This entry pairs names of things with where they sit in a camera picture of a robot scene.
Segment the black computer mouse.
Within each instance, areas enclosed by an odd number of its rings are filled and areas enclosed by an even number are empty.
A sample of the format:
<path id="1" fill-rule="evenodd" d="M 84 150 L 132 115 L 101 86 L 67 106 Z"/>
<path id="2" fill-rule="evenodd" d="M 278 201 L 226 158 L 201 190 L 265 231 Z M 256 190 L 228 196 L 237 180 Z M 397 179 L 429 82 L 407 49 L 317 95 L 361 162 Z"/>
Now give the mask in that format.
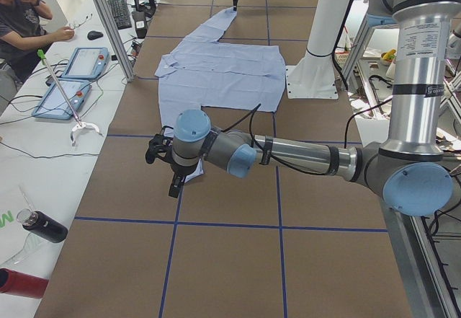
<path id="1" fill-rule="evenodd" d="M 99 39 L 99 38 L 101 38 L 103 36 L 104 36 L 104 34 L 102 32 L 95 31 L 95 30 L 89 31 L 87 33 L 87 39 L 88 40 L 96 40 L 96 39 Z"/>

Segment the black water bottle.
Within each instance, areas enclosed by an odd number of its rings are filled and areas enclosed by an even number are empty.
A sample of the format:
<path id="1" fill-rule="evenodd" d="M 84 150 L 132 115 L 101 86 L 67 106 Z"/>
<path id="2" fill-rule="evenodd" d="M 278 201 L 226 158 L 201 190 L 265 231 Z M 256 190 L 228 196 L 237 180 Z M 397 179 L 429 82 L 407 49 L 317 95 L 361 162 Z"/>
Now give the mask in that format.
<path id="1" fill-rule="evenodd" d="M 31 211 L 27 208 L 17 214 L 17 221 L 22 227 L 52 243 L 60 243 L 65 240 L 68 229 L 41 211 Z"/>

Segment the light blue striped shirt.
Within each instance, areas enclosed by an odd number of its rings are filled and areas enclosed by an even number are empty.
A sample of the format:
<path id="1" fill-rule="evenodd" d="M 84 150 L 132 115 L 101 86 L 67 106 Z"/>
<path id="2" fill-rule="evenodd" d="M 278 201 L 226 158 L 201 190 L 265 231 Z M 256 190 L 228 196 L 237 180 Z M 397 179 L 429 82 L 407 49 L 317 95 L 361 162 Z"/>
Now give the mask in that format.
<path id="1" fill-rule="evenodd" d="M 285 90 L 285 61 L 276 46 L 222 43 L 237 15 L 218 12 L 162 56 L 156 70 L 162 125 L 173 127 L 173 162 L 198 165 L 206 158 L 236 177 L 266 162 L 269 147 L 212 126 L 202 107 L 277 110 Z"/>

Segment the eyeglasses on table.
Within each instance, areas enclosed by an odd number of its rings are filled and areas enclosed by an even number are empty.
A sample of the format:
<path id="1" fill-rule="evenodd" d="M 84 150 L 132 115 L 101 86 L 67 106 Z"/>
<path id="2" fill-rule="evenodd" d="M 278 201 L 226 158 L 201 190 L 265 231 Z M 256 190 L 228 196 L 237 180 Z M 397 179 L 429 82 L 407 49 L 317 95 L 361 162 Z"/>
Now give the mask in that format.
<path id="1" fill-rule="evenodd" d="M 88 21 L 90 21 L 93 17 L 93 14 L 90 13 L 86 15 L 83 19 L 75 19 L 74 21 L 70 22 L 68 26 L 72 29 L 75 30 L 83 25 L 85 25 Z"/>

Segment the red cylinder bottle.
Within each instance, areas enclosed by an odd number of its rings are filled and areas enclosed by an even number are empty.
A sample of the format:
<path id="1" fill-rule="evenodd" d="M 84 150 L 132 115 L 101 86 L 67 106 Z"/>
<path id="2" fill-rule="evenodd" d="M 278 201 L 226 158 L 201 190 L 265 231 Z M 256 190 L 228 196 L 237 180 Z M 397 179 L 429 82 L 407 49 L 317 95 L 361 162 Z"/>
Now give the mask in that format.
<path id="1" fill-rule="evenodd" d="M 48 279 L 17 272 L 7 268 L 1 269 L 1 293 L 41 299 L 48 286 Z"/>

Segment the aluminium frame post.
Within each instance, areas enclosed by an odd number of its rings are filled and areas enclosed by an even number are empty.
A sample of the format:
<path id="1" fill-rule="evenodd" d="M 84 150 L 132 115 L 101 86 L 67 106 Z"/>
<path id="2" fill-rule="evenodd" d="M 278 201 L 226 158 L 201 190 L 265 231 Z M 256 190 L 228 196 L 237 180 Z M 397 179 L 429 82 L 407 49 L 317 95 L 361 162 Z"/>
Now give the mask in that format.
<path id="1" fill-rule="evenodd" d="M 112 49 L 117 56 L 118 63 L 120 64 L 122 71 L 128 83 L 130 83 L 134 77 L 133 67 L 128 59 L 128 55 L 125 51 L 125 47 L 122 43 L 122 39 L 119 34 L 119 30 L 115 24 L 112 13 L 109 9 L 107 0 L 93 0 L 97 9 L 99 18 L 101 19 L 102 25 L 107 33 Z"/>

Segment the black keyboard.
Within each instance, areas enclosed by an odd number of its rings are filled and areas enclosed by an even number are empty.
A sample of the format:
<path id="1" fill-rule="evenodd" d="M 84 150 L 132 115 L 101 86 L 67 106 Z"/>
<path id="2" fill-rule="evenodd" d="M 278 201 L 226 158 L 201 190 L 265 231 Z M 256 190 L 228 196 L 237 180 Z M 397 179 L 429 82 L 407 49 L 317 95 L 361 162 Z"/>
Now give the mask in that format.
<path id="1" fill-rule="evenodd" d="M 132 27 L 126 0 L 107 0 L 107 4 L 117 29 L 123 30 Z"/>

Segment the blue teach pendant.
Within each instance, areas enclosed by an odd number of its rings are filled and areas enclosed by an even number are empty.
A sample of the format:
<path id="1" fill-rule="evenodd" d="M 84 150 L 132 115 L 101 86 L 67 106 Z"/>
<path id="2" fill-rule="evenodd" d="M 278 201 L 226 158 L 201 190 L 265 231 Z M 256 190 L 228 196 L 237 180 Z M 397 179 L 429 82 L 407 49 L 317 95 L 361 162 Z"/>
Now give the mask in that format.
<path id="1" fill-rule="evenodd" d="M 95 80 L 103 73 L 109 59 L 110 54 L 106 47 L 77 47 L 61 77 Z"/>
<path id="2" fill-rule="evenodd" d="M 87 80 L 59 79 L 67 98 L 76 111 L 79 111 L 91 90 L 91 82 Z M 52 83 L 38 105 L 32 111 L 36 118 L 69 120 L 73 113 L 55 83 Z"/>

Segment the upper blue teach pendant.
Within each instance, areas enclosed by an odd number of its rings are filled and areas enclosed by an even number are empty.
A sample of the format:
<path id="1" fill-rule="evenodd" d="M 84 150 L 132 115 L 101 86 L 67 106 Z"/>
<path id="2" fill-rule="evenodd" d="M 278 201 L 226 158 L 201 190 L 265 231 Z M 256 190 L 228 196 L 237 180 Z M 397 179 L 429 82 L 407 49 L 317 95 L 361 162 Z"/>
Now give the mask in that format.
<path id="1" fill-rule="evenodd" d="M 61 77 L 95 80 L 103 73 L 109 59 L 110 54 L 106 47 L 77 47 Z"/>

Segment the lower blue teach pendant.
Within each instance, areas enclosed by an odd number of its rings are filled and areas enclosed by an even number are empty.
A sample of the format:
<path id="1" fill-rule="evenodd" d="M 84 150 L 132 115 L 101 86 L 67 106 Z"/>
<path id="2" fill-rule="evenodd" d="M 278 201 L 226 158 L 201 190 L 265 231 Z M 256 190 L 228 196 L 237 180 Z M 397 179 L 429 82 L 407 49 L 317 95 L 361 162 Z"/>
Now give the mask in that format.
<path id="1" fill-rule="evenodd" d="M 79 111 L 91 90 L 91 82 L 87 80 L 59 79 L 67 98 L 76 111 Z M 38 105 L 32 111 L 36 118 L 69 120 L 73 113 L 55 83 L 52 83 Z"/>

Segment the seated person dark shirt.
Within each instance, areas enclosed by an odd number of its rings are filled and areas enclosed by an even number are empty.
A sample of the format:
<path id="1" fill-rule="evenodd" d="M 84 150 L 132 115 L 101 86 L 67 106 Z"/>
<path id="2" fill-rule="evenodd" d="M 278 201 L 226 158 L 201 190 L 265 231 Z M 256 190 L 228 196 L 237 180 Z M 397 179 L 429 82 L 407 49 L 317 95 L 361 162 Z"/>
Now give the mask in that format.
<path id="1" fill-rule="evenodd" d="M 43 0 L 1 0 L 1 59 L 24 83 L 40 62 L 37 51 L 47 51 L 53 43 L 70 40 L 74 29 L 62 27 L 47 32 L 41 19 L 53 14 Z"/>

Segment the black box white label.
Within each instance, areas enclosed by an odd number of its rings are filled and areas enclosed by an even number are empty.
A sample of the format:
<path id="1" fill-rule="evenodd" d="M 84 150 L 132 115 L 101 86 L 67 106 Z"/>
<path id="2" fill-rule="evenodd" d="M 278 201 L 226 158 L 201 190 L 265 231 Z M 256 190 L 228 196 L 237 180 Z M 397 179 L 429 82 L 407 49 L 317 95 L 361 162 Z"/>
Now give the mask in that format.
<path id="1" fill-rule="evenodd" d="M 144 39 L 147 35 L 148 25 L 144 12 L 132 11 L 132 18 L 135 25 L 137 38 Z"/>

